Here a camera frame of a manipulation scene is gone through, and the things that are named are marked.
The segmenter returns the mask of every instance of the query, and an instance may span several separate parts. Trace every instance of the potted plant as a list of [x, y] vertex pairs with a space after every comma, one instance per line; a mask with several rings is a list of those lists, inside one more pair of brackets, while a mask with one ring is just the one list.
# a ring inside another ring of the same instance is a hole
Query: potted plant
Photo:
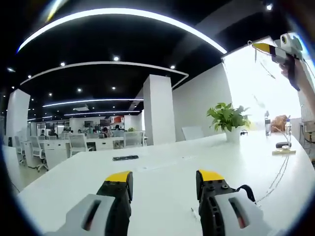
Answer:
[[214, 118], [210, 127], [214, 125], [216, 131], [221, 128], [226, 133], [228, 142], [238, 143], [240, 141], [241, 126], [250, 125], [247, 115], [242, 115], [247, 109], [244, 109], [243, 106], [234, 109], [232, 103], [226, 105], [224, 102], [220, 102], [215, 108], [210, 108], [207, 111], [207, 116]]

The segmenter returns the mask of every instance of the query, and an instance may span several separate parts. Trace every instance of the black remote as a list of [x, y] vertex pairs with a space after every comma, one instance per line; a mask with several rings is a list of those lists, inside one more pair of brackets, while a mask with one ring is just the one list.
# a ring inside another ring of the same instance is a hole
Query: black remote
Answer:
[[131, 155], [131, 156], [118, 156], [113, 157], [113, 161], [125, 161], [125, 160], [132, 160], [132, 159], [138, 159], [139, 156], [137, 155]]

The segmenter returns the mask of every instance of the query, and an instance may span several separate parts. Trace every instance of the white desk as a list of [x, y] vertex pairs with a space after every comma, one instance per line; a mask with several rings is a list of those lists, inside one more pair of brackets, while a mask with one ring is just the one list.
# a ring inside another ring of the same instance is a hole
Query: white desk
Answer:
[[[248, 184], [256, 199], [265, 196], [285, 157], [272, 156], [282, 135], [263, 132], [241, 137], [241, 145], [225, 142], [225, 135], [179, 143], [128, 149], [81, 152], [27, 186], [19, 195], [30, 219], [44, 233], [65, 222], [66, 213], [87, 194], [95, 194], [107, 176], [133, 171], [129, 236], [202, 235], [191, 213], [198, 208], [196, 170], [213, 170], [237, 188]], [[260, 150], [254, 150], [259, 144]], [[291, 155], [278, 187], [259, 205], [274, 229], [286, 229], [307, 202], [315, 171], [292, 137]], [[113, 162], [113, 156], [137, 154], [139, 159]]]

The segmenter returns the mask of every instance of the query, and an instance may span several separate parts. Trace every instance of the yellow tip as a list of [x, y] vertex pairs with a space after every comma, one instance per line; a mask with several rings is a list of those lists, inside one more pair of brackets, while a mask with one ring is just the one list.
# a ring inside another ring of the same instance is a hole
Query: yellow tip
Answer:
[[223, 176], [219, 175], [217, 172], [214, 172], [214, 171], [199, 170], [199, 172], [202, 175], [203, 181], [222, 180], [222, 179], [224, 179]]

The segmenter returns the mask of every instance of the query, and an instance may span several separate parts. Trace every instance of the curved led light strip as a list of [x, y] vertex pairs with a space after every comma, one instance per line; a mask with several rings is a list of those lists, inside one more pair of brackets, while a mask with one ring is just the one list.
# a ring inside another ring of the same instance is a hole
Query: curved led light strip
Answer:
[[30, 120], [36, 120], [36, 119], [46, 119], [46, 118], [51, 118], [52, 116], [50, 116], [50, 117], [41, 117], [41, 118], [33, 118], [33, 119], [28, 119], [28, 121], [30, 121]]
[[194, 29], [194, 28], [192, 28], [192, 27], [190, 27], [188, 25], [185, 25], [182, 22], [179, 22], [179, 21], [174, 20], [172, 18], [169, 18], [167, 16], [159, 15], [159, 14], [156, 14], [156, 13], [153, 13], [153, 12], [143, 11], [143, 10], [136, 10], [136, 9], [130, 9], [130, 8], [101, 8], [101, 9], [82, 11], [82, 12], [74, 13], [74, 14], [69, 15], [69, 16], [65, 16], [65, 17], [60, 18], [60, 19], [58, 19], [56, 21], [53, 21], [52, 23], [44, 26], [43, 28], [41, 28], [38, 31], [36, 31], [35, 33], [33, 33], [30, 37], [28, 37], [21, 44], [21, 46], [19, 47], [17, 52], [19, 52], [23, 47], [25, 47], [25, 45], [27, 45], [33, 39], [37, 38], [42, 33], [45, 33], [46, 31], [50, 30], [51, 28], [53, 28], [55, 26], [58, 26], [60, 24], [68, 22], [68, 21], [72, 21], [72, 20], [75, 20], [75, 19], [86, 17], [86, 16], [106, 15], [106, 14], [122, 14], [122, 15], [142, 16], [142, 17], [155, 19], [155, 20], [158, 20], [158, 21], [163, 21], [165, 23], [177, 26], [177, 27], [179, 27], [179, 28], [181, 28], [183, 30], [186, 30], [187, 32], [190, 32], [190, 33], [196, 35], [197, 37], [203, 39], [204, 41], [206, 41], [207, 43], [209, 43], [210, 45], [212, 45], [213, 47], [218, 49], [223, 54], [227, 53], [226, 49], [221, 47], [218, 43], [216, 43], [215, 41], [213, 41], [212, 39], [210, 39], [209, 37], [207, 37], [203, 33], [197, 31], [196, 29]]
[[143, 99], [91, 99], [91, 100], [81, 100], [81, 101], [71, 101], [71, 102], [60, 102], [60, 103], [53, 103], [47, 104], [43, 107], [52, 107], [58, 105], [65, 105], [65, 104], [73, 104], [73, 103], [80, 103], [80, 102], [104, 102], [104, 101], [143, 101]]
[[131, 112], [141, 112], [141, 111], [88, 112], [88, 113], [73, 113], [73, 114], [65, 114], [65, 116], [90, 115], [90, 114], [105, 114], [105, 113], [131, 113]]
[[103, 64], [117, 64], [117, 65], [135, 65], [135, 66], [142, 66], [142, 67], [148, 67], [148, 68], [153, 68], [153, 69], [159, 69], [159, 70], [165, 70], [165, 71], [169, 71], [169, 72], [173, 72], [173, 73], [177, 73], [177, 74], [181, 74], [184, 75], [184, 77], [181, 79], [181, 81], [185, 80], [189, 74], [178, 71], [178, 70], [173, 70], [170, 68], [166, 68], [166, 67], [161, 67], [161, 66], [157, 66], [157, 65], [150, 65], [150, 64], [143, 64], [143, 63], [136, 63], [136, 62], [127, 62], [127, 61], [90, 61], [90, 62], [81, 62], [81, 63], [75, 63], [75, 64], [69, 64], [69, 65], [65, 65], [65, 66], [59, 66], [56, 68], [52, 68], [49, 70], [45, 70], [43, 72], [40, 72], [30, 78], [28, 78], [27, 80], [24, 80], [23, 82], [20, 83], [20, 85], [47, 73], [56, 71], [56, 70], [62, 70], [62, 69], [66, 69], [66, 68], [70, 68], [70, 67], [76, 67], [76, 66], [84, 66], [84, 65], [103, 65]]

